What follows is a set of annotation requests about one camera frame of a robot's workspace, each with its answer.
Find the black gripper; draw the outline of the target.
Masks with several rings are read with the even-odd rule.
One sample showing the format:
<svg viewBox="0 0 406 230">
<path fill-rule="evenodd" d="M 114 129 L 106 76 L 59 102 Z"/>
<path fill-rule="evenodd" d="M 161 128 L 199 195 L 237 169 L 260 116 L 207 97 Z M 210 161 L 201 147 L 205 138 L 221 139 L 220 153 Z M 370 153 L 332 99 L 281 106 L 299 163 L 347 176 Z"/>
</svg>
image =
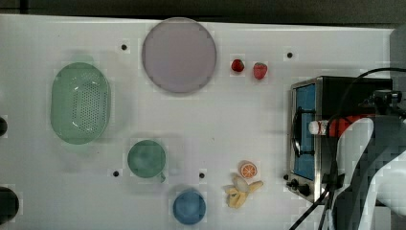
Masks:
<svg viewBox="0 0 406 230">
<path fill-rule="evenodd" d="M 406 111 L 398 106 L 401 102 L 401 91 L 384 89 L 373 91 L 360 106 L 373 107 L 378 115 L 397 116 L 399 119 L 404 119 Z"/>
</svg>

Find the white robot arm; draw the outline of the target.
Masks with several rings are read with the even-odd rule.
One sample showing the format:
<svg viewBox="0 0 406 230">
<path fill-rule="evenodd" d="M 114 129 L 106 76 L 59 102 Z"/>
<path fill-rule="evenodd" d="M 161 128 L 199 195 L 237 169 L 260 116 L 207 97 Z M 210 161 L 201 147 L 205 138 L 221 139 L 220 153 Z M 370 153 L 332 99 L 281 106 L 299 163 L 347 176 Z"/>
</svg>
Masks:
<svg viewBox="0 0 406 230">
<path fill-rule="evenodd" d="M 405 111 L 399 91 L 377 90 L 375 114 L 353 122 L 338 141 L 339 185 L 327 209 L 328 230 L 371 230 L 376 201 L 405 213 Z"/>
</svg>

